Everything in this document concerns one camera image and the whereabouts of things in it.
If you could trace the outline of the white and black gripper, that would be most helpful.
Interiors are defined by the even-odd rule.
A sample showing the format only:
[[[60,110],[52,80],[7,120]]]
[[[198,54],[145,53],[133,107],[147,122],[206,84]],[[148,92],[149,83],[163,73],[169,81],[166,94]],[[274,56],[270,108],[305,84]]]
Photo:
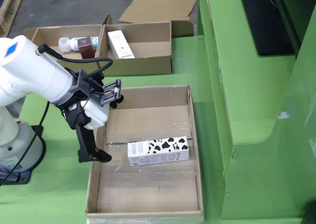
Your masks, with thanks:
[[[123,101],[123,95],[116,101],[110,102],[111,108],[117,108]],[[109,104],[100,106],[92,99],[76,102],[67,109],[61,110],[71,129],[76,131],[79,150],[79,163],[98,161],[102,163],[110,162],[112,157],[97,148],[92,130],[102,127],[109,118]]]

